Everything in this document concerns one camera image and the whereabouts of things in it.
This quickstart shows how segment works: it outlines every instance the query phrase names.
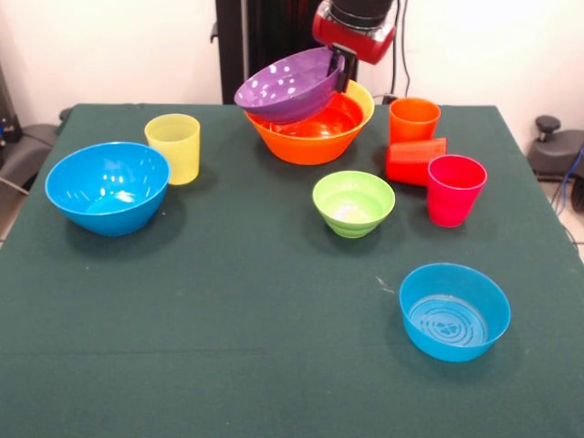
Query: orange bowl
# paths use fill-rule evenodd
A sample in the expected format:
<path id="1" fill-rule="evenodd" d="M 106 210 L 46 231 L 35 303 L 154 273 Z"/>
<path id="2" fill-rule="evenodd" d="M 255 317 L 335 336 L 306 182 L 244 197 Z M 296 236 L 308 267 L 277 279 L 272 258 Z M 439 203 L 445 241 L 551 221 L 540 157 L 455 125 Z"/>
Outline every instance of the orange bowl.
<path id="1" fill-rule="evenodd" d="M 267 148 L 280 160 L 316 165 L 341 156 L 371 119 L 375 103 L 360 84 L 350 81 L 347 91 L 335 94 L 319 114 L 289 125 L 276 125 L 245 113 Z"/>

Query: pink cup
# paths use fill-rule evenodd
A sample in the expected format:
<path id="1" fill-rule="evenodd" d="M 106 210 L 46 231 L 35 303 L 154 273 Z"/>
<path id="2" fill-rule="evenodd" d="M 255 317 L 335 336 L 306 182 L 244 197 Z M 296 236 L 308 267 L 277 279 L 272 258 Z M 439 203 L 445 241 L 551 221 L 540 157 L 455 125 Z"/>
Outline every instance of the pink cup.
<path id="1" fill-rule="evenodd" d="M 483 165 L 463 155 L 442 155 L 428 164 L 428 215 L 447 228 L 461 225 L 487 180 Z"/>

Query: plastic cup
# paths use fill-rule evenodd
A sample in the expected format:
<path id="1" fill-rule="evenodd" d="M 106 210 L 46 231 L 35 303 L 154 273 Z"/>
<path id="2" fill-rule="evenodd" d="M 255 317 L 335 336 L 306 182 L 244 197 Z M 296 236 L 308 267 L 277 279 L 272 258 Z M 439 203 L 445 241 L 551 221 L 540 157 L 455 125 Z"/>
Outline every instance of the plastic cup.
<path id="1" fill-rule="evenodd" d="M 390 144 L 433 137 L 442 112 L 429 100 L 397 99 L 390 105 Z"/>
<path id="2" fill-rule="evenodd" d="M 443 155 L 428 164 L 428 215 L 437 225 L 454 228 L 473 210 L 483 191 L 487 172 L 463 155 Z"/>
<path id="3" fill-rule="evenodd" d="M 186 114 L 165 114 L 150 120 L 144 134 L 151 148 L 171 164 L 169 184 L 190 183 L 199 174 L 201 125 Z"/>
<path id="4" fill-rule="evenodd" d="M 385 157 L 389 180 L 411 185 L 428 185 L 428 163 L 446 154 L 446 138 L 393 143 Z"/>

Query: bowl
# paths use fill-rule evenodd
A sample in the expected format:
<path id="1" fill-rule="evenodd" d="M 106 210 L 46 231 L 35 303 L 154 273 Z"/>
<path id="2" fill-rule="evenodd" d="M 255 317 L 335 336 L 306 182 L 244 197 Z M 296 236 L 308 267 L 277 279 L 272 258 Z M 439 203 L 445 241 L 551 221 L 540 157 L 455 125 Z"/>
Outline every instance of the bowl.
<path id="1" fill-rule="evenodd" d="M 138 143 L 89 146 L 58 162 L 48 174 L 47 197 L 66 217 L 93 233 L 127 235 L 158 210 L 171 167 Z"/>
<path id="2" fill-rule="evenodd" d="M 341 156 L 371 119 L 375 103 L 360 84 L 350 81 L 319 114 L 291 125 L 270 123 L 245 113 L 267 148 L 285 162 L 318 165 Z"/>
<path id="3" fill-rule="evenodd" d="M 395 193 L 371 173 L 341 171 L 320 179 L 312 200 L 332 231 L 355 239 L 373 231 L 388 216 Z"/>
<path id="4" fill-rule="evenodd" d="M 493 280 L 471 267 L 449 263 L 412 271 L 401 283 L 400 307 L 412 343 L 449 362 L 481 356 L 511 321 L 509 302 Z"/>
<path id="5" fill-rule="evenodd" d="M 324 109 L 335 94 L 344 58 L 329 74 L 332 51 L 311 48 L 263 68 L 235 93 L 235 104 L 273 123 L 307 119 Z"/>

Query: light green bowl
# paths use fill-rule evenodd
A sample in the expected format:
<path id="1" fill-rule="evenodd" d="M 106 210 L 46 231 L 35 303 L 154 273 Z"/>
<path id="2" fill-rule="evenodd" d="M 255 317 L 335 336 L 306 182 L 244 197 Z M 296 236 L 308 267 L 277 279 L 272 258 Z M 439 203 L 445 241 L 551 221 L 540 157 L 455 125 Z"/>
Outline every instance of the light green bowl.
<path id="1" fill-rule="evenodd" d="M 312 200 L 335 233 L 356 239 L 373 231 L 388 216 L 395 205 L 395 193 L 371 173 L 342 171 L 318 181 Z"/>

